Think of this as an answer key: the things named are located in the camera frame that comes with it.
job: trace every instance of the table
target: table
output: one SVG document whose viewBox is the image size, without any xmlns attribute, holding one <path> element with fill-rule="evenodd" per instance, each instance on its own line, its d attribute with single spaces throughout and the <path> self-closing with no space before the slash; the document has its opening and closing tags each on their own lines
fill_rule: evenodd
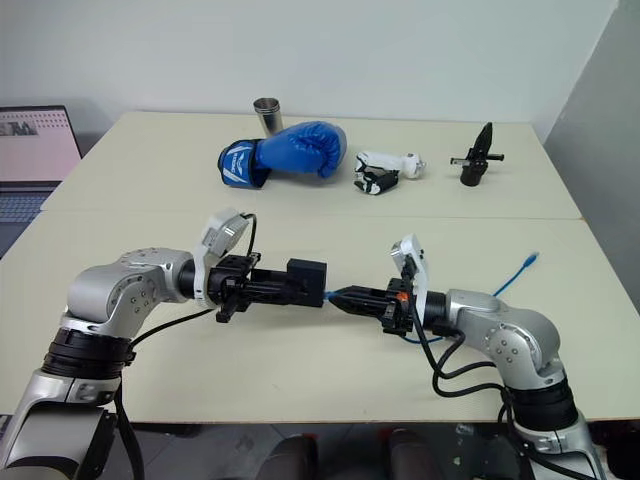
<svg viewBox="0 0 640 480">
<path fill-rule="evenodd" d="M 11 412 L 58 327 L 67 286 L 81 270 L 147 246 L 192 249 L 207 214 L 44 212 L 0 262 L 0 412 Z M 328 288 L 384 288 L 397 274 L 391 244 L 415 232 L 432 288 L 492 292 L 532 251 L 540 259 L 503 299 L 547 315 L 589 419 L 640 416 L 640 319 L 581 220 L 260 215 L 264 268 L 289 257 L 327 261 Z M 246 248 L 247 238 L 238 245 Z M 145 328 L 191 313 L 162 305 Z M 434 344 L 441 352 L 445 345 Z M 481 355 L 463 348 L 451 367 Z M 495 381 L 482 369 L 451 388 Z M 127 368 L 125 404 L 135 421 L 308 422 L 493 420 L 499 400 L 483 392 L 442 399 L 418 347 L 377 322 L 322 309 L 253 305 L 229 325 L 208 315 L 162 332 Z"/>
<path fill-rule="evenodd" d="M 312 120 L 287 117 L 285 126 Z M 211 212 L 227 205 L 260 215 L 580 218 L 527 124 L 494 125 L 492 162 L 479 187 L 462 185 L 452 156 L 464 157 L 480 123 L 327 118 L 346 132 L 343 165 L 329 180 L 273 173 L 262 190 L 222 184 L 217 158 L 235 140 L 263 136 L 255 115 L 125 114 L 44 204 L 48 211 Z M 353 186 L 361 150 L 419 153 L 424 178 L 401 179 L 379 197 Z"/>
</svg>

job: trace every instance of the boxing glove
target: boxing glove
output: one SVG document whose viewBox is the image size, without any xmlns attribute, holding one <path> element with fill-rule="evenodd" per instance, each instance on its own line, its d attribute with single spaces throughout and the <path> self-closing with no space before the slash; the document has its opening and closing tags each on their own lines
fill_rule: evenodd
<svg viewBox="0 0 640 480">
<path fill-rule="evenodd" d="M 306 122 L 265 140 L 239 140 L 218 158 L 222 181 L 232 187 L 260 188 L 271 170 L 316 173 L 327 178 L 347 149 L 344 131 L 327 122 Z"/>
</svg>

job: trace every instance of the stainless steel cup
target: stainless steel cup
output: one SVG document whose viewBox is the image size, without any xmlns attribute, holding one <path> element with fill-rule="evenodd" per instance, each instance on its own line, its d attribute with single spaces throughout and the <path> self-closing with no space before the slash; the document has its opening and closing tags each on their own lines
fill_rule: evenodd
<svg viewBox="0 0 640 480">
<path fill-rule="evenodd" d="M 258 114 L 258 118 L 260 118 L 260 123 L 267 137 L 271 137 L 282 130 L 280 102 L 276 98 L 259 98 L 253 102 L 253 108 Z"/>
</svg>

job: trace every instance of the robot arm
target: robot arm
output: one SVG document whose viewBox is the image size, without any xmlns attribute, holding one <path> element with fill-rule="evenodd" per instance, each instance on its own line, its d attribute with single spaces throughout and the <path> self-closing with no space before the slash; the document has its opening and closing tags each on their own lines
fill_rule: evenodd
<svg viewBox="0 0 640 480">
<path fill-rule="evenodd" d="M 512 426 L 538 480 L 596 478 L 604 472 L 582 414 L 576 409 L 564 366 L 558 355 L 560 336 L 553 323 L 538 312 L 507 306 L 479 292 L 428 291 L 424 252 L 414 235 L 392 247 L 391 256 L 402 279 L 391 279 L 386 290 L 347 287 L 329 300 L 357 315 L 377 317 L 387 333 L 404 336 L 413 328 L 408 296 L 426 330 L 437 335 L 461 332 L 465 345 L 489 357 L 498 369 L 515 416 Z M 579 476 L 558 476 L 548 466 Z"/>
<path fill-rule="evenodd" d="M 255 269 L 259 253 L 227 255 L 247 224 L 226 210 L 209 220 L 193 256 L 141 249 L 75 279 L 58 333 L 0 443 L 0 479 L 100 475 L 116 424 L 102 406 L 114 400 L 135 358 L 131 341 L 158 304 L 195 298 L 221 306 L 220 322 L 253 302 L 322 305 L 325 264 L 291 259 L 278 272 Z"/>
</svg>

